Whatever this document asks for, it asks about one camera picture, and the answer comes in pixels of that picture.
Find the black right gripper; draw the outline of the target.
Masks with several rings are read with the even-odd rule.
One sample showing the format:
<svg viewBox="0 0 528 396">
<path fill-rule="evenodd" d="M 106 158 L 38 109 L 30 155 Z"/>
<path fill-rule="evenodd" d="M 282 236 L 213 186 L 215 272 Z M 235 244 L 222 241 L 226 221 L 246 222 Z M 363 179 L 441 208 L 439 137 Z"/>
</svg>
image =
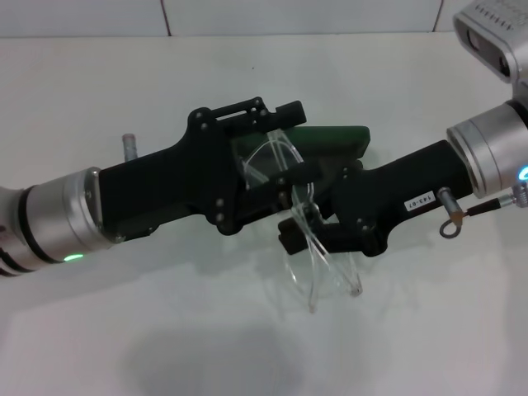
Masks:
<svg viewBox="0 0 528 396">
<path fill-rule="evenodd" d="M 308 248 L 311 232 L 330 253 L 362 252 L 375 257 L 388 248 L 399 224 L 441 206 L 443 187 L 456 199 L 471 194 L 471 181 L 454 148 L 441 140 L 376 169 L 343 174 L 328 196 L 294 203 L 279 223 L 279 240 L 294 255 Z M 338 222 L 329 219 L 336 215 Z"/>
</svg>

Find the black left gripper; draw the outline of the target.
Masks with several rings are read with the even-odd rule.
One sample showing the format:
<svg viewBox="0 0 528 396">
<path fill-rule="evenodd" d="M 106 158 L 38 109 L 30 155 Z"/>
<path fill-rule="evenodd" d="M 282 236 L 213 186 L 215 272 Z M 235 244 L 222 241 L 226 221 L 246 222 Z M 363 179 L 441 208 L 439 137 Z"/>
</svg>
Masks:
<svg viewBox="0 0 528 396">
<path fill-rule="evenodd" d="M 245 165 L 243 179 L 231 140 L 253 131 L 255 111 L 233 106 L 199 108 L 188 116 L 186 132 L 169 148 L 101 170 L 102 225 L 126 239 L 140 238 L 177 219 L 203 215 L 223 235 L 233 235 L 259 219 L 310 202 L 322 178 L 317 163 L 280 170 Z M 242 197 L 242 221 L 235 205 Z"/>
</svg>

